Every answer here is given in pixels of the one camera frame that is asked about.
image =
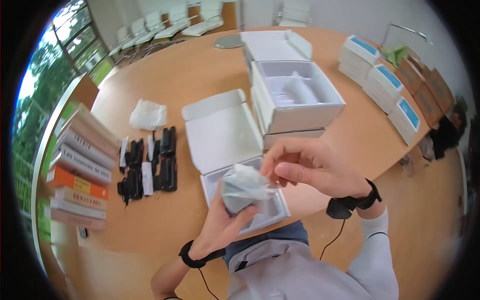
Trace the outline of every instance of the oval table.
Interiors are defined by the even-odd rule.
[[[268,27],[257,30],[286,30]],[[322,28],[292,27],[313,46],[313,60],[322,68],[346,102],[342,114],[322,135],[334,151],[356,171],[371,180],[387,171],[406,155],[429,128],[412,96],[404,89],[402,96],[420,118],[420,129],[407,146],[387,115],[362,88],[338,71],[338,56],[348,35]],[[108,217],[104,231],[90,231],[86,247],[116,252],[154,255],[176,254],[185,242],[201,231],[207,205],[200,184],[200,173],[192,163],[181,109],[187,104],[212,95],[241,88],[250,95],[242,48],[216,49],[214,42],[238,30],[216,33],[182,42],[121,69],[107,79],[92,107],[92,113],[117,136],[129,140],[146,137],[151,132],[129,125],[130,114],[139,99],[167,105],[168,126],[177,128],[178,190],[158,192],[130,202],[125,207],[117,195],[116,183],[122,180],[118,168],[112,172]],[[393,67],[385,62],[388,68]],[[330,197],[314,188],[299,184],[283,189],[292,216],[259,229],[242,238],[258,235],[324,210]]]

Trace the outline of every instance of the wrist strap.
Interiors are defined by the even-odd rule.
[[[213,251],[212,253],[202,258],[201,260],[194,261],[188,256],[188,251],[190,251],[190,247],[192,246],[192,244],[193,244],[193,240],[186,243],[182,247],[179,253],[179,256],[181,257],[183,262],[192,269],[200,269],[201,267],[205,266],[207,262],[213,259],[216,259],[218,257],[224,256],[227,253],[225,248],[222,248],[220,250]]]
[[[373,182],[368,179],[365,179],[368,184],[372,187],[372,191],[367,197],[363,198],[353,198],[353,197],[343,197],[343,198],[332,198],[328,203],[327,215],[331,216],[334,219],[348,219],[351,217],[355,207],[365,210],[370,208],[375,200],[378,199],[378,202],[381,202],[382,199],[378,194],[377,187]]]

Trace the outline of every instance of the book spine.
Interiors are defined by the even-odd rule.
[[[105,220],[107,219],[107,213],[94,208],[88,208],[72,202],[64,201],[62,199],[53,198],[50,199],[50,208],[56,208],[68,213],[72,213],[79,216],[85,216],[88,218]]]
[[[77,151],[79,154],[85,156],[94,163],[97,163],[108,170],[112,170],[115,167],[115,161],[113,159],[99,151],[97,148],[87,142],[84,138],[82,138],[74,131],[71,131],[70,129],[66,131],[65,137],[60,141],[60,143],[60,145],[67,145],[74,151]]]
[[[91,196],[84,192],[79,192],[69,187],[63,187],[55,190],[55,198],[64,199],[79,205],[106,211],[108,203],[100,198]]]
[[[69,128],[73,129],[77,134],[84,137],[85,140],[87,140],[93,146],[97,147],[100,151],[102,151],[109,157],[115,158],[117,156],[117,152],[120,148],[116,149],[112,144],[106,143],[105,139],[103,139],[97,132],[90,130],[80,120],[73,119],[70,123]]]
[[[112,182],[112,175],[109,170],[81,156],[65,144],[60,146],[59,153],[57,157],[52,160],[52,163],[59,164],[74,175],[98,184],[108,184]]]
[[[89,229],[105,229],[104,220],[77,216],[48,206],[44,208],[44,212],[46,218],[71,226],[85,227]]]
[[[107,189],[75,176],[60,166],[55,166],[55,168],[47,173],[47,185],[53,188],[68,187],[96,198],[108,200]]]
[[[105,139],[113,143],[117,148],[121,147],[121,139],[115,136],[105,125],[102,124],[97,118],[95,118],[90,110],[83,104],[80,103],[78,106],[78,112],[80,118],[90,126],[96,129],[96,131],[101,134]]]

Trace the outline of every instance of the white office chair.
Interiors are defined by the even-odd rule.
[[[195,24],[183,30],[186,36],[202,36],[207,31],[223,25],[222,19],[223,2],[220,0],[204,0],[200,5],[200,16],[203,22]]]
[[[126,27],[122,27],[117,31],[117,39],[119,41],[119,44],[112,51],[110,51],[108,56],[112,56],[121,52],[123,49],[123,45],[130,41],[131,38]]]
[[[145,27],[145,18],[140,18],[136,21],[133,21],[131,25],[132,33],[133,33],[133,38],[125,43],[123,45],[123,49],[130,48],[135,46],[136,41],[143,36],[145,33],[147,33],[147,29]]]
[[[170,21],[171,26],[155,35],[154,39],[172,39],[175,34],[190,27],[190,20],[196,17],[198,17],[198,15],[190,18],[188,17],[188,6],[186,3],[172,7],[168,12],[168,20]]]
[[[135,41],[135,46],[140,46],[143,43],[153,40],[154,36],[165,29],[165,23],[162,22],[162,16],[159,12],[153,12],[145,17],[146,27],[148,32],[143,34]]]
[[[282,11],[277,15],[277,24],[278,26],[310,26],[312,21],[309,10],[309,0],[285,0]]]

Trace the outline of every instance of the person's left hand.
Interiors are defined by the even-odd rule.
[[[213,251],[227,247],[257,213],[257,208],[250,205],[231,218],[223,204],[221,190],[222,180],[219,180],[202,232],[193,241],[188,252],[188,256],[193,260],[200,260]]]

